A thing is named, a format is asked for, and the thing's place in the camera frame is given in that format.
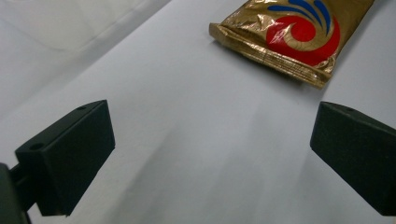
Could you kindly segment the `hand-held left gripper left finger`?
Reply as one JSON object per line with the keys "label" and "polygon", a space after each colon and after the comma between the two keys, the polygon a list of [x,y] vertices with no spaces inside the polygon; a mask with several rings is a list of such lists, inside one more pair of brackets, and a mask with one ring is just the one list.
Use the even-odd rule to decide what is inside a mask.
{"label": "hand-held left gripper left finger", "polygon": [[21,206],[69,216],[115,148],[107,101],[82,105],[28,140],[11,170]]}

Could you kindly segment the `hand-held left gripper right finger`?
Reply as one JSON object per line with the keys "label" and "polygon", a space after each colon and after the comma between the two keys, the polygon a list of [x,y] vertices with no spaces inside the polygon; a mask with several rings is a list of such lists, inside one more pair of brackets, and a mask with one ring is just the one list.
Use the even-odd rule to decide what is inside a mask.
{"label": "hand-held left gripper right finger", "polygon": [[312,150],[382,216],[396,217],[396,130],[353,108],[319,104]]}

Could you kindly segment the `gold foil snack packet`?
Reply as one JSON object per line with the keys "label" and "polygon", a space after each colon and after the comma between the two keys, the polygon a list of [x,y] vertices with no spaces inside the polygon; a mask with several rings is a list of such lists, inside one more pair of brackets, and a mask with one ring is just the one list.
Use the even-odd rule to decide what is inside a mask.
{"label": "gold foil snack packet", "polygon": [[209,34],[226,48],[323,88],[375,0],[247,0]]}

